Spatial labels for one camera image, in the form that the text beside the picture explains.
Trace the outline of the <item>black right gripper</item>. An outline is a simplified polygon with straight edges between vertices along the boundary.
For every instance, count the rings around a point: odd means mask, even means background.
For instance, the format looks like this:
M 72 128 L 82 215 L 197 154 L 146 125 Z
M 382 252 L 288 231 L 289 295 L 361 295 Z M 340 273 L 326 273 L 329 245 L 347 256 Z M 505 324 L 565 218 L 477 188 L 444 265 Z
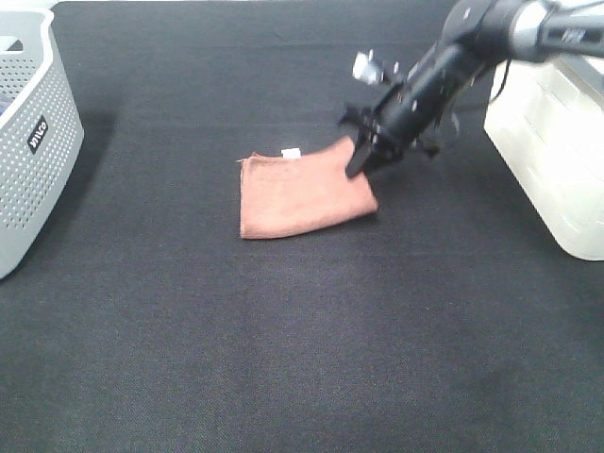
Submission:
M 407 87 L 392 87 L 374 107 L 346 106 L 340 123 L 358 130 L 346 177 L 370 176 L 398 163 L 444 104 L 445 77 L 429 70 Z

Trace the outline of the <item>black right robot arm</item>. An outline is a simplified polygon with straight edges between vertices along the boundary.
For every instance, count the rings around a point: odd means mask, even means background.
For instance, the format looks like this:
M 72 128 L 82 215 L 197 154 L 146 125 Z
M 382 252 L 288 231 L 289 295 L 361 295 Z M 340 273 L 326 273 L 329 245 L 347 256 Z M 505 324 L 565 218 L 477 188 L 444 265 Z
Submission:
M 373 107 L 345 109 L 342 123 L 358 130 L 346 176 L 402 159 L 459 94 L 496 65 L 542 63 L 561 54 L 602 57 L 602 15 L 551 1 L 459 1 L 408 73 L 387 69 L 373 52 L 358 53 L 354 78 L 388 90 Z

